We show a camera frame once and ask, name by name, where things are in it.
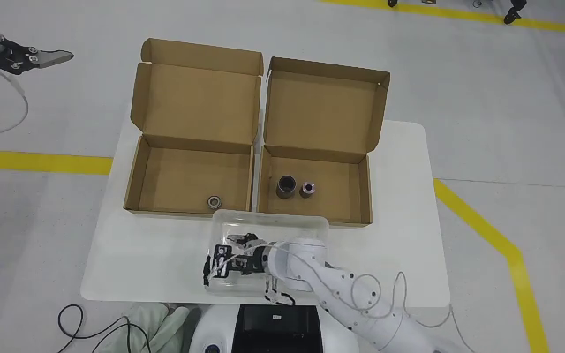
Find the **robotic arm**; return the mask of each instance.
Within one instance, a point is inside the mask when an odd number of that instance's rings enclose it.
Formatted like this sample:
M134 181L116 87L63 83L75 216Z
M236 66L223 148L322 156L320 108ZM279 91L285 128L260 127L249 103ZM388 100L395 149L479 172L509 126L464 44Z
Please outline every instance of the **robotic arm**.
M68 51L42 51L35 47L23 47L8 41L0 34L0 70L21 75L32 69L44 69L74 58Z
M378 351L462 351L453 343L434 339L403 310L395 309L380 300L380 293L360 281L363 277L371 277L370 275L357 276L351 271L329 267L326 263L327 248L319 240L295 238L289 242L266 244L254 234L230 237L237 246L244 248L244 254L226 259L227 273L221 274L218 270L222 268L219 267L209 267L209 271L205 267L205 281L211 276L225 278L229 271L234 270L242 274L264 272L284 282L289 289L313 292L326 312L344 327L370 342Z

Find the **white cable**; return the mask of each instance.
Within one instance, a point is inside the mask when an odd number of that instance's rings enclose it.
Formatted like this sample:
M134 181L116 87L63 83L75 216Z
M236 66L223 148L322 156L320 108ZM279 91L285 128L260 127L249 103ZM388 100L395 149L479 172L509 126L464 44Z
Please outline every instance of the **white cable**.
M15 77L13 76L6 76L3 73L0 72L0 76L2 76L6 81L8 81L8 83L14 87L14 89L16 90L16 92L19 93L19 95L21 95L21 98L24 100L24 103L26 104L26 111L24 112L23 117L21 117L20 120L18 120L17 123L15 123L14 125L6 128L6 129L0 129L0 133L4 133L7 131L10 131L11 129L17 127L18 125L20 125L24 120L26 120L27 114L29 113L29 103L27 102L27 98L26 98L26 93L24 92L24 90L22 89L22 87L19 85L19 82L16 80Z
M244 254L246 252L250 252L252 250L255 249L259 249L259 248L274 248L276 250L280 250L281 252L286 252L287 254L293 256L294 258L302 261L302 263L304 263L307 267L309 267L314 274L316 275L316 277L318 277L318 280L324 285L324 287L326 287L331 293L334 293L335 291L333 289L331 289L321 278L320 275L316 272L316 269L310 265L306 260L302 259L301 257L299 257L297 254L290 252L286 249L283 249L280 247L280 245L282 244L286 244L287 242L281 242L279 243L279 246L274 246L271 244L261 244L261 245L256 245L256 246L252 246L250 248L244 249ZM208 280L212 279L212 277L214 276L214 273L217 273L217 271L221 271L224 267L226 267L228 265L228 263L230 263L233 259L235 259L237 256L239 255L233 255L231 256L229 259L227 259L226 261L224 261L220 266L214 268L210 274L208 275ZM380 299L382 298L382 287L380 285L380 281L377 277L375 277L372 274L361 274L359 275L355 280L353 280L353 283L351 284L351 299L353 301L354 305L350 305L349 303L345 302L343 299L341 299L340 297L338 297L338 299L344 303L346 306L348 306L349 308L351 308L352 310L358 311L358 312L365 312L365 315L367 318L370 319L385 319L386 317L388 317L389 315L392 314L392 311L395 309L395 296L396 296L396 284L398 283L398 279L400 278L400 276L403 277L404 280L404 299L403 299L403 310L404 312L406 312L406 314L408 315L409 318L411 318L411 314L408 312L408 310L406 309L406 298L408 297L408 281L406 280L406 274L404 274L404 272L400 271L398 272L398 274L396 274L396 279L395 279L395 284L393 285L392 288L392 302L390 304L390 309L388 310L388 312L385 315L382 316L371 316L371 315L366 315L368 310L372 309L375 305L377 305L377 303L379 303ZM366 308L360 308L356 303L355 303L355 299L353 296L353 289L355 288L355 285L357 284L357 281L360 280L363 277L370 277L373 278L377 284L379 285L379 295L377 296L377 299L375 301L375 303L373 303L371 306L366 307ZM435 325L427 325L424 324L422 322L420 322L417 319L414 319L414 321L416 321L416 323L418 323L420 326L422 327L426 327L426 328L436 328L436 327L440 327L442 325L444 325L449 317L452 316L453 317L453 322L456 326L456 330L457 333L459 334L459 338L461 339L461 342L463 342L463 344L465 345L465 347L467 347L467 349L471 352L471 353L476 353L475 350L473 350L469 344L467 344L467 342L465 341L465 339L463 338L463 334L461 333L461 330L459 329L459 326L457 325L457 321L456 321L456 315L453 312L453 305L449 304L449 312L448 315L445 317L445 319L443 319L439 324L435 324Z

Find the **cable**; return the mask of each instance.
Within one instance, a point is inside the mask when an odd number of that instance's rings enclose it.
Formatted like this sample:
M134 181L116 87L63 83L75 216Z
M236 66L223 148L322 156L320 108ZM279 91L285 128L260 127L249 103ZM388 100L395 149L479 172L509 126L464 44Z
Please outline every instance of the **cable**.
M23 117L21 117L21 119L18 120L17 123L15 123L14 125L6 128L6 129L0 129L0 133L4 133L4 132L7 132L7 131L10 131L11 129L14 129L18 125L20 125L24 120L26 120L27 114L29 114L29 103L27 102L26 93L24 92L22 87L19 85L18 81L13 76L8 77L1 72L0 72L0 76L2 76L6 81L8 81L8 83L12 87L14 87L16 92L18 92L19 95L21 95L21 98L24 100L24 104L26 104L26 111L24 112Z
M69 308L77 308L80 311L80 321L79 321L79 325L77 326L77 329L74 331L74 334L69 333L68 331L66 331L63 328L63 324L61 323L61 317L63 316L63 313L69 309ZM128 353L132 353L132 347L131 347L131 327L136 327L139 331L141 331L141 333L143 334L143 336L145 337L145 343L147 345L147 350L149 353L151 353L151 347L149 346L149 337L147 336L146 332L143 330L143 328L137 326L136 324L132 324L130 322L130 319L127 316L122 316L121 318L117 319L116 321L112 322L111 324L109 324L106 328L104 328L102 331L99 331L95 334L90 334L87 336L79 336L79 331L80 328L82 327L82 323L84 320L84 310L82 309L82 307L80 307L77 304L69 304L67 306L65 306L65 308L61 309L61 311L59 312L59 315L57 317L57 324L59 325L59 330L61 330L61 332L67 336L70 337L71 339L67 342L67 344L64 345L64 347L62 347L57 353L62 353L64 352L67 348L69 348L69 346L71 345L71 343L74 340L88 340L90 338L93 338L97 335L103 334L106 331L108 331L109 329L111 329L119 320L121 319L125 319L126 323L125 324L121 324L118 325L117 327L114 327L113 330L111 330L110 332L108 332L104 337L102 337L101 340L98 341L98 343L96 344L96 346L94 347L94 349L92 350L93 353L98 349L98 347L101 345L102 342L104 342L104 340L106 340L106 338L108 338L108 336L110 336L111 334L113 334L116 330L118 330L120 327L127 327L127 340L126 340L126 344L127 344L127 351Z
M246 252L250 252L250 251L253 251L253 250L255 250L255 249L262 248L262 247L274 248L274 249L279 250L279 251L281 251L281 252L286 252L287 254L289 254L289 255L293 256L294 258L300 260L300 261L301 261L302 263L304 263L307 267L309 267L309 268L313 271L313 273L316 275L316 277L318 278L318 280L320 281L320 283L322 283L322 284L324 285L324 287L326 287L326 289L328 289L331 293L334 293L335 291L334 291L331 287L329 287L329 286L321 279L320 275L318 274L318 272L316 271L316 269L315 269L312 265L310 265L306 260L304 260L304 259L302 259L301 257L299 257L299 256L298 256L297 254L295 254L294 252L290 252L290 251L288 251L288 250L286 250L286 249L281 248L282 245L287 244L287 243L288 243L288 242L281 242L281 243L278 243L278 245L260 244L260 245L252 246L252 247L250 247L250 248L244 249L244 254L245 254ZM233 256L229 257L229 258L228 258L226 261L224 261L220 266L214 268L214 269L210 272L210 274L208 275L207 279L210 280L210 279L214 276L214 273L217 273L217 271L221 271L226 265L228 265L228 263L230 263L230 262L231 262L233 259L235 259L237 256L239 256L239 255L233 255ZM344 301L341 297L338 297L338 299L339 299L343 304L345 304L346 306L348 306L349 308L351 308L352 310L355 310L355 311L358 311L358 312L365 312L365 316L366 316L367 318L369 318L369 319L385 319L385 318L387 318L388 316L390 316L390 315L392 314L392 311L395 309L396 285L398 284L398 279L400 278L400 276L403 277L403 281L404 281L403 310L404 310L404 312L406 312L406 314L408 315L408 317L411 318L411 314L410 314L410 313L408 312L408 310L406 309L406 299L407 299L407 297L408 297L408 281L406 280L406 274L405 274L404 272L402 272L402 271L400 271L400 272L398 272L398 274L396 274L395 283L394 283L393 288L392 288L392 302L391 302L391 304L390 304L390 309L389 309L388 312L387 312L386 314L384 314L384 315L381 315L381 316L366 315L366 314L368 314L368 311L369 311L370 309L372 309L373 307L375 307L375 306L379 303L379 301L381 300L381 298L382 298L382 286L380 285L380 281L379 281L379 279L378 279L377 277L375 277L375 276L372 275L372 274L361 274L361 275L357 276L357 278L356 278L355 280L353 280L353 283L351 284L351 293L350 293L350 294L351 294L351 301L353 302L353 305L347 303L347 302ZM358 280L360 280L360 279L363 278L363 277L370 277L370 278L373 278L373 279L377 282L377 284L378 284L378 286L379 286L379 295L377 296L377 298L376 298L376 300L375 300L375 303L371 304L371 306L368 306L368 307L366 307L366 308L361 308L361 307L359 307L359 306L355 303L355 298L354 298L354 296L353 296L353 290L354 290L354 288L355 288L355 285L358 283ZM473 350L473 349L469 346L469 344L467 344L467 342L465 341L465 339L463 338L463 334L461 333L461 330L459 329L459 326L457 325L456 315L455 315L455 313L454 313L454 311L453 311L453 305L452 305L452 304L449 304L448 316L446 316L446 318L443 319L439 324L427 325L427 324L424 324L424 323L420 322L420 321L417 320L417 319L414 319L414 321L415 321L416 323L418 323L418 324L419 324L420 326L422 326L422 327L426 327L426 328L436 328L436 327L440 327L440 326L444 325L444 324L448 321L448 319L449 319L450 316L453 317L453 322L455 323L456 330L457 330L457 333L459 334L459 338L461 339L461 342L463 342L463 344L465 345L465 347L467 347L467 349L468 349L471 353L476 353L475 350Z

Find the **gray floor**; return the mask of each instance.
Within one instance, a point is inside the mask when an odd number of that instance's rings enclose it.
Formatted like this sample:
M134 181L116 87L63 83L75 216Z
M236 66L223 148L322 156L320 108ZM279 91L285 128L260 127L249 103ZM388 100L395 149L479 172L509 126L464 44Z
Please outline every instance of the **gray floor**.
M507 3L486 2L479 11L501 14ZM551 0L526 10L565 18ZM150 36L390 71L386 118L424 125L433 175L520 247L547 339L562 351L562 33L306 0L20 0L2 5L0 23L22 44L76 54L21 77L30 115L0 135L0 150L113 155L139 47ZM21 108L10 94L0 82L0 123ZM85 332L129 307L79 294L105 183L105 176L0 171L0 351L57 351L65 342L57 313L66 304L86 307ZM480 352L529 351L505 259L438 207L452 301L468 342ZM436 321L444 311L417 314ZM453 325L440 331L456 341ZM93 346L79 342L70 351Z

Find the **white robotic arm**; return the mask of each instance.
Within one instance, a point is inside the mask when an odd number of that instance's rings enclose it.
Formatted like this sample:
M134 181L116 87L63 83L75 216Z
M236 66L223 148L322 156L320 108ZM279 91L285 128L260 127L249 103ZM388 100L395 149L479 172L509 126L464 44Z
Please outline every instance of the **white robotic arm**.
M294 239L269 246L263 254L265 272L294 290L312 291L320 306L349 330L385 353L453 353L452 344L423 332L400 309L380 300L350 271L326 266L325 245L312 239Z

